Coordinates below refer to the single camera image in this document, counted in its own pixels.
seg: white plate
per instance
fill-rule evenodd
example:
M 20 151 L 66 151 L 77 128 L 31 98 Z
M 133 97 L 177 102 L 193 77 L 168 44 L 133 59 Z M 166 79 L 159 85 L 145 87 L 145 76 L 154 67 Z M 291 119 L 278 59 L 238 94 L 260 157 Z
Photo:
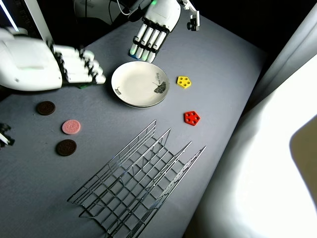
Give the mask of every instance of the white plate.
M 111 84 L 119 99 L 139 108 L 160 103 L 169 90 L 169 80 L 164 71 L 143 61 L 121 65 L 113 73 Z

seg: dish rack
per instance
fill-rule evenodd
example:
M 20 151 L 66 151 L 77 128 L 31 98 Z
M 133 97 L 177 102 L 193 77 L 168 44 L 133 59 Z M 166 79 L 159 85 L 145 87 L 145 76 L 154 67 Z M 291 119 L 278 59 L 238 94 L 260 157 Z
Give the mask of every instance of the dish rack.
M 173 155 L 167 130 L 155 139 L 156 120 L 141 131 L 67 201 L 81 205 L 81 218 L 94 219 L 106 238 L 136 238 L 158 212 L 206 146 L 181 162 L 189 142 Z

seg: metal wire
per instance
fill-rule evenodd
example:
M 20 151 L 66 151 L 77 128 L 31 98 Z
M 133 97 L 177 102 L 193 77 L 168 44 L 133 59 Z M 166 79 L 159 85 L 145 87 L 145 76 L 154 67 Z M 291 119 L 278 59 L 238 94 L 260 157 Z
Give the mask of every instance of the metal wire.
M 136 238 L 175 190 L 206 147 L 186 164 L 165 144 L 170 130 L 155 139 L 156 120 L 81 186 L 67 201 L 83 206 L 81 218 L 94 219 L 106 237 Z

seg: white robotic hand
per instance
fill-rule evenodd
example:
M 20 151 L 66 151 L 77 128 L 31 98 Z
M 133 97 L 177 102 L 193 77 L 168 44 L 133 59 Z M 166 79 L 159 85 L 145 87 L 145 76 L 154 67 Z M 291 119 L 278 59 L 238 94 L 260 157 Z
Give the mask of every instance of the white robotic hand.
M 186 10 L 193 14 L 187 28 L 199 30 L 200 15 L 189 0 L 179 0 Z M 143 18 L 143 24 L 133 39 L 130 56 L 152 63 L 167 35 L 174 29 L 180 17 L 180 5 L 177 0 L 153 0 Z
M 57 89 L 63 83 L 106 81 L 90 51 L 13 36 L 0 28 L 0 85 L 20 91 Z

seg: tabletop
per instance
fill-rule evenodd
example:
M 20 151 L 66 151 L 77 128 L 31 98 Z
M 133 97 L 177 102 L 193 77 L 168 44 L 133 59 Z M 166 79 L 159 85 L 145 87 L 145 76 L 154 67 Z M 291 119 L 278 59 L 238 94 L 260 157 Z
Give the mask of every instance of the tabletop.
M 153 120 L 156 135 L 168 128 L 166 146 L 190 159 L 203 146 L 197 160 L 140 237 L 182 237 L 260 74 L 265 53 L 257 47 L 201 18 L 201 30 L 186 29 L 189 13 L 181 18 L 163 44 L 155 65 L 170 80 L 167 97 L 158 105 L 136 109 L 121 103 L 111 88 L 111 75 L 128 56 L 141 21 L 126 23 L 96 42 L 93 51 L 107 77 L 105 85 L 85 89 L 11 95 L 0 103 L 0 122 L 12 127 L 12 147 L 0 151 L 0 237 L 101 238 L 104 231 L 93 220 L 78 218 L 82 208 L 66 200 Z M 183 89 L 177 77 L 188 76 L 192 86 Z M 56 105 L 50 116 L 39 115 L 39 102 Z M 196 111 L 196 126 L 183 114 Z M 61 125 L 81 122 L 77 135 L 66 135 Z M 77 150 L 59 156 L 55 146 L 73 139 Z

